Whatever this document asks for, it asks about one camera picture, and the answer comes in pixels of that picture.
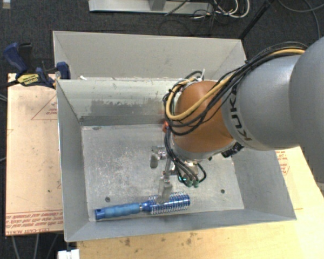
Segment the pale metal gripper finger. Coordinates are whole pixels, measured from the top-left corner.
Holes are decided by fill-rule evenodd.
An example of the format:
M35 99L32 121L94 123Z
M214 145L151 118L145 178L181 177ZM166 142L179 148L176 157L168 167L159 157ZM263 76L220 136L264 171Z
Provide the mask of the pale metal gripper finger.
M165 159L165 147L153 146L150 154L150 168L156 169L160 160Z
M169 201L173 185L168 176L164 176L159 181L158 203L166 203Z

